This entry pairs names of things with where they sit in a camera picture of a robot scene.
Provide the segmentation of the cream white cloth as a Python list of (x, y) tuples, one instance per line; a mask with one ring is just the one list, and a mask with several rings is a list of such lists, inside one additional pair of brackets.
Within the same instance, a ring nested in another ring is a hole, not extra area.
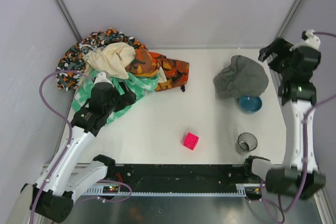
[(135, 49), (124, 43), (112, 43), (103, 49), (87, 53), (83, 59), (91, 68), (109, 74), (110, 77), (128, 79), (126, 67), (135, 59)]

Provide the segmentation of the orange grey camouflage cloth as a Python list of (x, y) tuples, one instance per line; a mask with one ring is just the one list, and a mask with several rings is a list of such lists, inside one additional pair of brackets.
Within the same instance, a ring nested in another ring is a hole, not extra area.
[(95, 69), (86, 64), (83, 57), (90, 51), (94, 51), (97, 48), (103, 49), (107, 45), (117, 42), (124, 42), (132, 46), (135, 51), (146, 48), (145, 44), (139, 42), (134, 37), (126, 36), (120, 31), (109, 28), (106, 31), (91, 33), (89, 37), (71, 46), (66, 51), (65, 56), (59, 61), (56, 70), (71, 70), (89, 74)]

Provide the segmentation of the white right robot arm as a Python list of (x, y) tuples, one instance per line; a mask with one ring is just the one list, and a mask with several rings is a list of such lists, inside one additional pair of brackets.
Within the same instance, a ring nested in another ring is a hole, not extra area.
[(286, 126), (286, 149), (281, 165), (258, 156), (249, 156), (244, 164), (247, 173), (265, 182), (269, 193), (307, 200), (326, 184), (314, 157), (317, 90), (310, 81), (321, 61), (320, 44), (319, 37), (311, 33), (296, 45), (279, 37), (259, 51), (259, 61), (272, 57), (268, 66), (281, 76), (278, 97)]

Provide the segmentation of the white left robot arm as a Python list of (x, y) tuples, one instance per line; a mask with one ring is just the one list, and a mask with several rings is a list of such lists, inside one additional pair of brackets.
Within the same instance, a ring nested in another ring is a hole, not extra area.
[(91, 97), (74, 114), (69, 124), (69, 137), (57, 152), (41, 177), (33, 184), (30, 210), (55, 223), (69, 216), (77, 199), (93, 184), (103, 179), (115, 178), (116, 162), (102, 154), (72, 177), (82, 152), (93, 142), (108, 117), (136, 101), (136, 95), (120, 81), (123, 93), (109, 81), (97, 82)]

